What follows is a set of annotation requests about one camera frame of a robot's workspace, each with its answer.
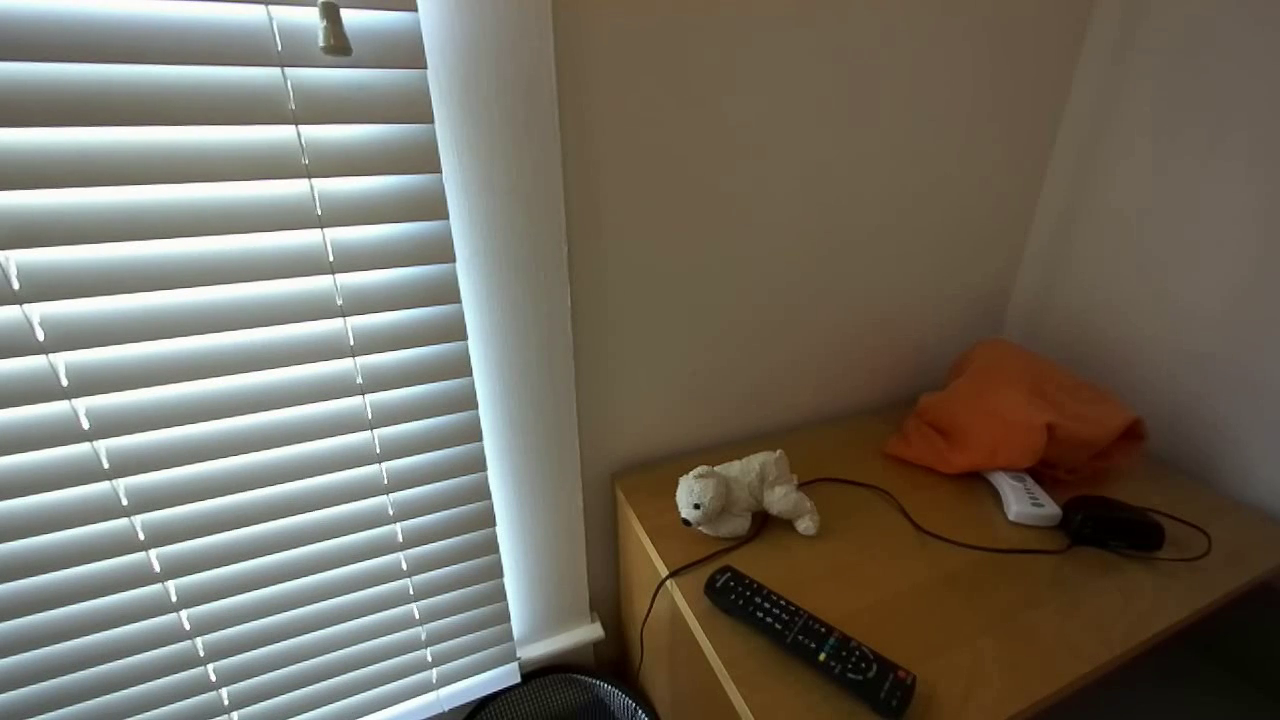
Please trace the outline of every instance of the computer mouse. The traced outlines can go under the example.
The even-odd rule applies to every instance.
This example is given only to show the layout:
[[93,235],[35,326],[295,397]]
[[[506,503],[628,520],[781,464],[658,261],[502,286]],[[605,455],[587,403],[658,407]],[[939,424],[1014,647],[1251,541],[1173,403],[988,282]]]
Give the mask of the computer mouse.
[[1073,495],[1064,499],[1060,533],[1068,533],[1073,543],[1110,548],[1110,554],[1160,554],[1165,548],[1165,524],[1110,495]]

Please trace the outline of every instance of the black remote control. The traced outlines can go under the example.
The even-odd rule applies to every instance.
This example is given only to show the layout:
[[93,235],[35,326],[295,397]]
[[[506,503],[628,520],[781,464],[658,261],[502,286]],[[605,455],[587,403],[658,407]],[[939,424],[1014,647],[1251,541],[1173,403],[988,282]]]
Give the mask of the black remote control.
[[761,580],[742,577],[739,569],[722,563],[702,583],[709,600],[752,623],[755,633],[782,643],[804,663],[833,678],[854,702],[864,702],[881,718],[904,718],[914,696],[914,678],[897,661],[871,651],[866,643],[850,642],[849,633],[823,623],[819,615],[804,612],[798,606],[774,596]]

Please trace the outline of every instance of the window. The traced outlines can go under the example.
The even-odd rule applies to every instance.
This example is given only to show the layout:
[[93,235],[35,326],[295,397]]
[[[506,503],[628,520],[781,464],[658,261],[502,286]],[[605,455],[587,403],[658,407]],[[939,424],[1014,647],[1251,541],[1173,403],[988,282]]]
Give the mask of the window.
[[0,3],[0,718],[514,681],[411,0]]

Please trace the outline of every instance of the remote control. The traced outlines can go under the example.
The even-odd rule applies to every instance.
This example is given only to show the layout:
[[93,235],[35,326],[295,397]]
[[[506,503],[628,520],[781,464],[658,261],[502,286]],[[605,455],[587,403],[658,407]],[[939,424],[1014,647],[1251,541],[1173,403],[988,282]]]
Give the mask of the remote control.
[[1057,527],[1064,510],[1026,472],[984,472],[1008,524]]
[[752,623],[755,633],[771,635],[781,647],[798,658],[804,663],[833,678],[854,702],[864,702],[881,718],[904,718],[914,696],[914,678],[889,658],[871,651],[866,643],[844,635],[838,628],[823,623],[819,615],[804,612],[798,606],[774,596],[761,580],[742,577],[739,569],[722,563],[702,583],[709,600]]

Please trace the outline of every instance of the orange cloth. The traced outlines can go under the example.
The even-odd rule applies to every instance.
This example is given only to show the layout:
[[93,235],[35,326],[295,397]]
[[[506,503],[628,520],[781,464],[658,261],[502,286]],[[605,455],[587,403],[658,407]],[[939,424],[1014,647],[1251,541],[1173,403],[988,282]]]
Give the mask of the orange cloth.
[[1023,467],[1053,483],[1094,480],[1140,443],[1132,407],[1026,348],[988,341],[914,402],[889,453],[934,472]]

